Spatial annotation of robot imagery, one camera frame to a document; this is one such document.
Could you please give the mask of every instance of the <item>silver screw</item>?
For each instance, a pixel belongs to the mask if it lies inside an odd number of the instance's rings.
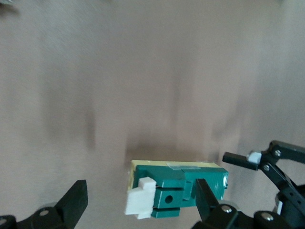
[[[276,155],[276,156],[280,156],[280,155],[281,155],[281,151],[276,150],[276,151],[274,152],[274,155]]]
[[[2,224],[5,224],[6,221],[7,221],[6,219],[0,218],[0,226],[1,226]]]
[[[270,170],[270,167],[269,167],[268,165],[264,165],[264,166],[263,166],[263,169],[264,169],[265,171],[269,171],[269,170]]]
[[[273,220],[273,216],[270,215],[270,214],[267,213],[267,212],[263,212],[263,213],[262,213],[262,217],[263,217],[264,219],[268,220],[268,221],[272,221],[272,220]]]
[[[223,206],[221,207],[221,209],[222,209],[224,212],[226,212],[226,213],[232,212],[232,209],[231,209],[229,206],[227,206],[227,205],[223,205]]]
[[[39,213],[39,215],[40,215],[40,216],[45,216],[45,215],[47,215],[48,213],[49,213],[48,210],[43,210],[43,211],[41,211],[41,212]]]

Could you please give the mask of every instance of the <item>white plastic piece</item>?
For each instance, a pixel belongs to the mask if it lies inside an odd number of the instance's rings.
[[[247,161],[254,164],[259,164],[262,159],[262,153],[260,151],[251,151],[247,156]]]
[[[136,215],[137,219],[150,218],[157,182],[150,177],[139,179],[136,188],[127,191],[126,215]]]

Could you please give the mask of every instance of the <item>bolt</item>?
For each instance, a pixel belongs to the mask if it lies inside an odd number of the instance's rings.
[[[223,206],[221,207],[221,209],[222,209],[224,212],[226,212],[226,213],[232,212],[232,209],[231,209],[229,206],[227,206],[227,205],[223,205]]]
[[[275,156],[280,156],[280,155],[281,155],[281,151],[276,150],[276,151],[274,152],[274,155],[275,155]]]
[[[268,220],[268,221],[272,221],[272,220],[273,220],[273,216],[270,215],[270,214],[267,213],[267,212],[263,212],[263,213],[262,213],[262,217],[263,217],[265,220]]]
[[[5,224],[6,223],[6,219],[4,219],[4,218],[0,218],[0,226],[2,225],[2,224]]]
[[[264,165],[264,166],[263,166],[263,169],[264,169],[265,171],[269,171],[269,170],[270,170],[270,167],[269,167],[268,165]]]
[[[48,210],[43,210],[43,211],[41,211],[41,212],[39,213],[39,215],[40,215],[40,216],[45,216],[45,215],[47,215],[48,213],[49,213]]]

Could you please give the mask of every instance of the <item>gray surface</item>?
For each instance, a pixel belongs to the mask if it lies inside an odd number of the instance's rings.
[[[305,146],[305,3],[16,0],[0,8],[0,215],[87,179],[82,228],[190,228],[123,215],[129,160]],[[281,163],[301,182],[304,167]],[[272,209],[262,172],[224,165],[226,198]]]

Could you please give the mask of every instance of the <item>green plastic block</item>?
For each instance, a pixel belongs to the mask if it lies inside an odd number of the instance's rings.
[[[180,208],[196,206],[196,179],[205,179],[217,199],[222,199],[227,188],[228,172],[221,167],[172,169],[166,166],[138,165],[134,172],[133,188],[139,179],[150,177],[157,182],[152,216],[179,216]]]

